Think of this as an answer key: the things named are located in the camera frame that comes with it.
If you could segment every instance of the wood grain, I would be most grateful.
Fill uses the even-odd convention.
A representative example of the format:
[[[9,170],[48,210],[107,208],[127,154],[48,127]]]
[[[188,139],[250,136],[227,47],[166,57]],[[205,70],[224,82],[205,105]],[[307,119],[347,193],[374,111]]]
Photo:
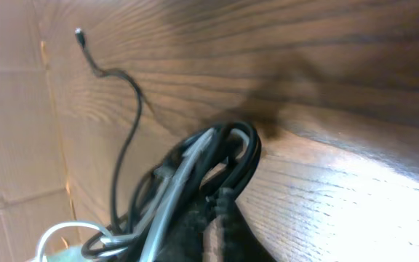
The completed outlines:
[[[90,73],[79,26],[153,109],[127,156],[122,209],[179,138],[248,119],[265,154],[239,202],[280,261],[419,261],[419,1],[33,2],[69,175],[93,216],[108,211],[135,102]]]

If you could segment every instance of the white cable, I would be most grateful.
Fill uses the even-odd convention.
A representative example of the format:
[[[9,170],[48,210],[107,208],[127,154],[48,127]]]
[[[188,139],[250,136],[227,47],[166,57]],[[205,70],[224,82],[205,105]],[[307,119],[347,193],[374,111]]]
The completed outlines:
[[[106,236],[112,236],[113,234],[106,229],[106,227],[101,226],[99,223],[95,222],[88,222],[88,221],[69,221],[69,222],[62,222],[57,225],[52,226],[50,229],[46,230],[44,232],[43,236],[41,236],[40,240],[38,241],[38,245],[36,247],[36,256],[35,261],[36,262],[43,262],[44,257],[44,249],[46,247],[46,243],[48,239],[51,237],[52,234],[54,234],[59,229],[64,229],[66,227],[87,227],[90,229],[95,229],[100,231]]]

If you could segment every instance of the cardboard box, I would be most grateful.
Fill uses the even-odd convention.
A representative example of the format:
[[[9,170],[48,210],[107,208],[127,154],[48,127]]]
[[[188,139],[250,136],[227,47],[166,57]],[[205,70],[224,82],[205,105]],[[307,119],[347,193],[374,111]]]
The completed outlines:
[[[40,43],[33,3],[0,0],[0,261],[32,258],[46,229],[73,219]],[[48,251],[79,241],[60,234]]]

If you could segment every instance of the cable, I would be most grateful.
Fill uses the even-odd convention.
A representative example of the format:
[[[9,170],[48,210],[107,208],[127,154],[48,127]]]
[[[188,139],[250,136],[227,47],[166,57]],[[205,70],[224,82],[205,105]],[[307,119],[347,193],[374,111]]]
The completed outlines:
[[[164,157],[161,164],[146,173],[135,189],[127,214],[119,218],[116,207],[116,187],[127,148],[140,121],[143,94],[135,80],[125,71],[115,68],[105,70],[97,66],[88,50],[84,33],[80,28],[76,29],[76,38],[92,68],[93,74],[97,77],[115,76],[129,82],[137,99],[137,113],[131,130],[121,147],[113,171],[110,199],[111,225],[106,227],[112,231],[112,234],[98,233],[94,235],[84,243],[81,252],[85,258],[91,259],[115,256],[115,258],[112,258],[113,261],[137,261],[142,250],[145,250],[142,258],[147,256],[146,253],[149,249],[148,247],[144,249],[145,241],[147,243],[160,243],[161,240],[165,239],[166,235],[185,214],[190,203],[197,199],[206,199],[204,202],[204,209],[208,214],[206,219],[211,221],[216,216],[214,206],[220,188],[230,188],[234,197],[237,198],[256,171],[260,161],[261,141],[256,129],[245,122],[216,124],[193,134],[178,143]],[[200,144],[199,139],[209,130],[212,130],[214,135],[212,135],[208,147],[197,149]],[[238,157],[243,145],[245,145],[244,153],[241,157]],[[201,155],[195,156],[192,162],[188,164],[188,157],[191,158],[194,154]],[[210,178],[204,185],[201,185],[205,175],[221,162],[226,163],[224,169],[215,177]],[[186,170],[188,178],[185,177],[181,183],[178,183],[180,189],[177,191],[181,190],[179,194],[171,194],[170,190],[175,190],[175,185],[173,188],[170,186],[168,188],[165,179],[156,177],[155,174],[160,168]],[[179,177],[180,175],[177,175],[177,173],[180,174],[180,171],[176,171],[175,175]],[[168,207],[167,209],[163,208],[166,209],[166,212],[156,211],[160,210],[157,207],[158,205]],[[164,224],[168,226],[160,227],[160,230],[153,229],[150,231],[155,221],[156,224],[166,221]],[[105,243],[105,246],[92,249],[92,246],[100,240]],[[159,251],[159,246],[160,244],[155,245],[150,253],[155,255]]]
[[[49,228],[46,232],[44,232],[43,236],[41,236],[38,244],[37,244],[37,248],[36,248],[36,256],[35,256],[35,261],[36,262],[43,262],[43,257],[44,257],[44,249],[46,247],[46,243],[48,241],[48,239],[51,237],[51,235],[53,235],[56,231],[58,231],[59,229],[64,229],[66,227],[87,227],[90,229],[95,229],[100,231],[102,234],[112,237],[112,233],[106,229],[104,226],[101,226],[98,223],[94,223],[94,222],[87,222],[87,221],[69,221],[69,222],[63,222],[63,223],[59,223],[57,225],[52,226],[51,228]]]
[[[85,39],[84,32],[80,29],[76,29],[76,38],[77,42],[79,43],[82,52],[84,53],[85,58],[87,59],[87,62],[90,64],[90,67],[92,68],[93,74],[97,77],[107,77],[107,76],[115,76],[120,79],[123,79],[127,82],[129,82],[130,86],[133,88],[136,94],[137,98],[137,113],[135,114],[135,119],[132,125],[132,128],[130,129],[129,134],[127,135],[124,144],[121,147],[121,150],[119,152],[119,156],[117,158],[114,171],[113,171],[113,179],[111,183],[111,200],[110,200],[110,209],[111,209],[111,227],[115,234],[123,234],[124,231],[119,226],[119,217],[117,215],[117,193],[116,193],[116,187],[117,182],[119,179],[119,173],[121,171],[122,162],[124,161],[125,154],[127,152],[127,148],[129,147],[130,142],[132,141],[135,132],[137,131],[138,123],[140,121],[140,117],[142,114],[142,92],[138,84],[135,82],[135,80],[129,76],[125,71],[121,69],[101,69],[97,66],[95,61],[93,60],[88,47],[87,47],[87,40]]]

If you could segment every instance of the cable plug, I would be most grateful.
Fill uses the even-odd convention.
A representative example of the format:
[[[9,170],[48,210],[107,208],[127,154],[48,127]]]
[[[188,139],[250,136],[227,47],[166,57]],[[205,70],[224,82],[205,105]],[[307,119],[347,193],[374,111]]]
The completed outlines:
[[[81,48],[85,48],[85,44],[87,42],[85,40],[84,32],[81,30],[81,28],[76,28],[76,39],[77,42],[80,44]]]

